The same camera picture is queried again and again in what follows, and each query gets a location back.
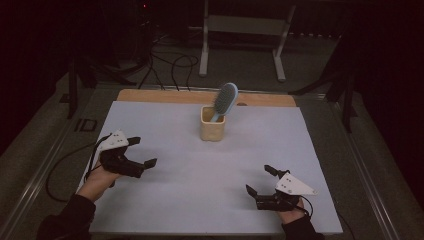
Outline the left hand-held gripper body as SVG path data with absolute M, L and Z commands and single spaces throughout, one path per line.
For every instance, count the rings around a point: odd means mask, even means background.
M 127 139 L 121 130 L 108 135 L 99 145 L 99 161 L 109 172 L 140 178 L 144 172 L 144 165 L 125 156 L 129 147 Z

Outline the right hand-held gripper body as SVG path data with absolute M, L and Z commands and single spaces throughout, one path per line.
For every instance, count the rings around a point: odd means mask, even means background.
M 279 177 L 279 180 L 272 195 L 255 194 L 257 209 L 278 212 L 297 209 L 305 212 L 305 209 L 299 206 L 300 199 L 305 195 L 317 195 L 318 192 L 289 171 L 278 171 L 276 176 Z

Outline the beige square cup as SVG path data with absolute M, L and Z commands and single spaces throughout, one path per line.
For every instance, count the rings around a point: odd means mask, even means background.
M 211 122 L 214 110 L 211 106 L 203 106 L 200 111 L 200 138 L 203 141 L 218 142 L 224 137 L 226 118 L 220 116 L 216 122 Z

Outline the light blue hairbrush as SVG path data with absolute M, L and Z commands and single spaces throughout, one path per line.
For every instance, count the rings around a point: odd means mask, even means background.
M 216 122 L 221 116 L 225 116 L 231 110 L 237 97 L 238 87 L 231 82 L 224 84 L 214 100 L 211 122 Z

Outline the person's right hand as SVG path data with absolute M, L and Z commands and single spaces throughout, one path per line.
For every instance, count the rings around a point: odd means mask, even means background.
M 302 200 L 299 200 L 296 208 L 291 211 L 278 212 L 277 215 L 284 225 L 297 221 L 306 215 L 304 203 Z

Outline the person's left hand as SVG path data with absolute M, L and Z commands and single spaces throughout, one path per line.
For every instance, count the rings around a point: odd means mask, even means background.
M 120 174 L 105 170 L 101 163 L 97 162 L 87 180 L 78 189 L 76 194 L 87 198 L 91 202 L 95 202 L 120 177 Z

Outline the pale blue table mat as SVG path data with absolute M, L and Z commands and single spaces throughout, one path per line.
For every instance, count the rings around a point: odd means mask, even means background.
M 246 191 L 274 192 L 270 165 L 314 190 L 312 223 L 324 234 L 342 227 L 302 112 L 297 107 L 235 106 L 219 142 L 200 138 L 198 104 L 113 102 L 101 133 L 120 129 L 140 144 L 126 156 L 157 164 L 122 177 L 97 201 L 93 233 L 129 235 L 272 235 L 275 213 L 260 211 Z

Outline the black metal stand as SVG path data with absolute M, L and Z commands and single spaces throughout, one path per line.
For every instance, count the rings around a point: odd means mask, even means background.
M 71 119 L 78 109 L 77 79 L 80 78 L 83 85 L 88 88 L 94 88 L 97 84 L 92 70 L 97 70 L 122 85 L 135 85 L 134 82 L 131 82 L 120 76 L 118 73 L 113 72 L 92 57 L 71 57 L 68 61 L 68 93 L 64 94 L 61 98 L 61 102 L 68 104 L 68 119 Z
M 305 87 L 288 92 L 289 95 L 300 96 L 330 83 L 325 99 L 328 102 L 335 103 L 339 101 L 341 96 L 344 96 L 342 101 L 342 124 L 348 133 L 352 132 L 350 118 L 353 113 L 355 65 L 358 60 L 358 52 L 351 46 L 354 42 L 355 39 L 352 36 L 344 33 L 338 40 L 320 77 Z

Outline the white metal stand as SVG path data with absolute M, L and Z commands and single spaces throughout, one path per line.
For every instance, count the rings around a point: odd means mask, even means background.
M 285 82 L 286 75 L 283 68 L 281 55 L 289 34 L 295 10 L 296 6 L 290 5 L 288 7 L 288 12 L 284 15 L 284 18 L 282 20 L 210 15 L 209 0 L 204 0 L 202 27 L 203 43 L 199 65 L 199 75 L 201 77 L 207 76 L 209 60 L 208 40 L 210 32 L 269 35 L 278 36 L 280 39 L 278 46 L 272 51 L 272 57 L 276 70 L 277 80 L 279 82 Z

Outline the black floor bracket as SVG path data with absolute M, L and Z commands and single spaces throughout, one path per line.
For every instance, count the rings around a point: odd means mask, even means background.
M 93 119 L 80 118 L 74 128 L 75 132 L 93 132 L 96 130 L 97 121 Z

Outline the metal floor rail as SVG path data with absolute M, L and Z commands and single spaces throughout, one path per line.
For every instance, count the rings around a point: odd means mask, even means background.
M 44 184 L 74 125 L 34 121 L 0 157 L 0 240 L 33 240 L 41 221 L 62 206 Z
M 401 240 L 352 134 L 345 129 L 342 123 L 341 107 L 338 103 L 332 102 L 328 102 L 328 106 L 336 119 L 338 129 L 343 133 L 348 148 L 353 155 L 353 164 L 385 240 Z

